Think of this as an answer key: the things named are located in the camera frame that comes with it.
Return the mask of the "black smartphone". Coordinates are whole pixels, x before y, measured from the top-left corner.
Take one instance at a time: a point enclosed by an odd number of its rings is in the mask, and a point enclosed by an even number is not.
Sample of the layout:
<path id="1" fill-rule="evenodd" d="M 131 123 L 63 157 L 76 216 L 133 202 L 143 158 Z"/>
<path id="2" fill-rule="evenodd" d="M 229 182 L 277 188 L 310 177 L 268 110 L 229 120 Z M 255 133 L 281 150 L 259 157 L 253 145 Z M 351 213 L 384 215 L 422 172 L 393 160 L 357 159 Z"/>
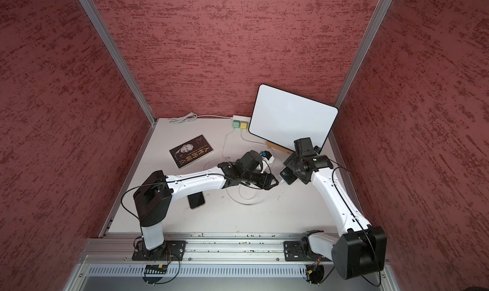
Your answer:
<path id="1" fill-rule="evenodd" d="M 189 203 L 191 210 L 199 208 L 199 207 L 205 205 L 205 203 L 206 203 L 205 196 L 202 192 L 191 194 L 191 195 L 187 196 L 187 199 L 188 199 L 188 203 Z"/>
<path id="2" fill-rule="evenodd" d="M 288 185 L 292 185 L 297 179 L 295 169 L 285 167 L 280 171 L 280 176 Z"/>

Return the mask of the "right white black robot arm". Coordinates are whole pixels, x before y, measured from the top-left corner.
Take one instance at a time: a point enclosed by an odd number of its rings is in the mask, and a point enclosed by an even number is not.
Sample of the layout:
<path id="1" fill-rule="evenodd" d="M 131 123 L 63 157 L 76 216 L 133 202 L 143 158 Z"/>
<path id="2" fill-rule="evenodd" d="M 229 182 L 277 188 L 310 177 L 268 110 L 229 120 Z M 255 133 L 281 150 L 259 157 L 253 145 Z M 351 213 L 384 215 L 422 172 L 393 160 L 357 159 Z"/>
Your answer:
<path id="1" fill-rule="evenodd" d="M 288 184 L 299 180 L 312 184 L 331 212 L 338 235 L 329 236 L 319 230 L 303 234 L 299 243 L 304 256 L 321 256 L 331 260 L 341 278 L 380 274 L 385 266 L 387 235 L 374 227 L 350 199 L 335 173 L 332 161 L 320 154 L 310 138 L 294 142 L 295 151 L 285 161 L 280 175 Z"/>

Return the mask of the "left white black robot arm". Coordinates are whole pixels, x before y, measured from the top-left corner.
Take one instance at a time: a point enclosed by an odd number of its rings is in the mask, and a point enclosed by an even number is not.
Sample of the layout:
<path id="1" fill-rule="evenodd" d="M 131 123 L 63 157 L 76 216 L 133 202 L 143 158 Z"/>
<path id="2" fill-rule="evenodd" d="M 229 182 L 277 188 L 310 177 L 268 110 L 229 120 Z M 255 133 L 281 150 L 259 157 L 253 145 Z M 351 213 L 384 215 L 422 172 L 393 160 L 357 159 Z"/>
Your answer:
<path id="1" fill-rule="evenodd" d="M 210 169 L 186 175 L 165 175 L 154 171 L 142 185 L 127 193 L 132 198 L 136 211 L 129 212 L 140 225 L 140 242 L 134 249 L 146 260 L 155 260 L 155 252 L 166 247 L 162 221 L 166 218 L 171 203 L 201 194 L 208 190 L 221 190 L 243 186 L 254 190 L 271 190 L 279 181 L 271 170 L 276 157 L 270 151 L 246 152 L 234 162 L 221 162 Z"/>

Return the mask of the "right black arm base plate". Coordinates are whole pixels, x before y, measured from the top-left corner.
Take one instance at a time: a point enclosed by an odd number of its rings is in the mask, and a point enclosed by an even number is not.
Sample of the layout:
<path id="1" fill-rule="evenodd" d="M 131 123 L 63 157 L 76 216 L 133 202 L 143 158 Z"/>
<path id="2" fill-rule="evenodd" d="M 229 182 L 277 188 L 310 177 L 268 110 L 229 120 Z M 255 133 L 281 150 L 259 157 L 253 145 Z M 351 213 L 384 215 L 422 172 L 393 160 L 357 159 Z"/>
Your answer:
<path id="1" fill-rule="evenodd" d="M 287 262 L 317 262 L 323 259 L 321 255 L 313 253 L 304 240 L 284 241 L 283 252 Z"/>

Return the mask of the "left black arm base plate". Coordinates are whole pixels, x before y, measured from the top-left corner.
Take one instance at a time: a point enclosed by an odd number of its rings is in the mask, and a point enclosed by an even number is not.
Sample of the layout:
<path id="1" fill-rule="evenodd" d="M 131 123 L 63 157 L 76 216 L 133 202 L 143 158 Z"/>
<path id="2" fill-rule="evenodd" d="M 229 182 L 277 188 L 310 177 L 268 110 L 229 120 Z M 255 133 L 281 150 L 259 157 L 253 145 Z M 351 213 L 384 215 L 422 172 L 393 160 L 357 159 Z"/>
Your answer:
<path id="1" fill-rule="evenodd" d="M 145 242 L 139 239 L 134 245 L 132 261 L 182 261 L 186 245 L 186 241 L 165 241 L 161 246 L 148 250 Z"/>

